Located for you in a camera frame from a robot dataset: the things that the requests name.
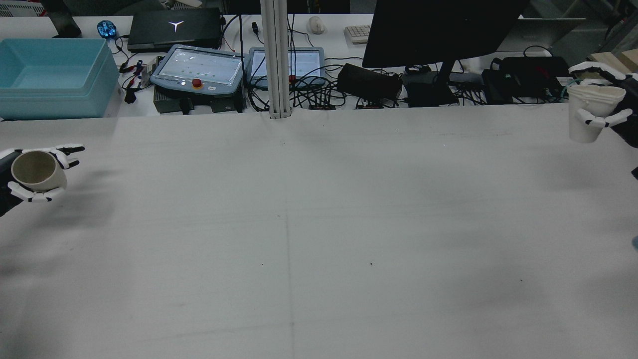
paper cup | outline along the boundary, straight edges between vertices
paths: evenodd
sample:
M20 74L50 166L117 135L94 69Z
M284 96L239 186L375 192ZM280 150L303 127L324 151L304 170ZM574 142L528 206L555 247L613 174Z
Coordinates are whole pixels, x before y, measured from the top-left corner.
M614 86L576 85L569 94L569 138L580 143L594 142L602 128L586 125L576 116L585 109L596 117L607 117L625 97L626 91Z
M66 188L64 170L56 158L45 151L30 151L18 156L11 164L11 175L35 192Z

computer mouse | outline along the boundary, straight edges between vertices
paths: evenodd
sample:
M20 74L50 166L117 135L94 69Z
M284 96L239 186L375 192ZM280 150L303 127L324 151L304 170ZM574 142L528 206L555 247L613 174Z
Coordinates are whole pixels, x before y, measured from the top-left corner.
M308 29L313 34L323 34L325 32L325 25L318 16L313 16L308 19Z
M109 20L102 20L98 23L98 33L102 38L117 38L117 29Z

white keyboard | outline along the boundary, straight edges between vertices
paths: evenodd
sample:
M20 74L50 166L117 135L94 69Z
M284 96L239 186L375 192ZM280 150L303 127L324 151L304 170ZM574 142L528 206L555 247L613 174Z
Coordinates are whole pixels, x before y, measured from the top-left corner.
M352 43L367 43L370 25L346 26L343 32Z

light blue plastic bin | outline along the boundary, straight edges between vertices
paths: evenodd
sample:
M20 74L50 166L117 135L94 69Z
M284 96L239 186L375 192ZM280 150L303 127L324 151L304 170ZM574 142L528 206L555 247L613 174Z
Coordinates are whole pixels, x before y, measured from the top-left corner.
M104 39L0 42L0 117L102 117L119 72Z

laptop logo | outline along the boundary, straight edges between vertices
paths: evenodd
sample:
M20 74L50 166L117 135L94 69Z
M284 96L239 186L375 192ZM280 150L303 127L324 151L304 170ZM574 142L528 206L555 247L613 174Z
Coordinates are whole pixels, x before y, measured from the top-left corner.
M176 32L177 32L177 25L179 25L179 24L181 24L181 23L183 23L183 22L184 22L184 21L180 21L180 22L170 22L170 21L169 21L168 23L169 23L169 24L171 24L171 25L173 25L173 26L175 26L175 31L173 31L173 32L174 32L174 33L176 33Z

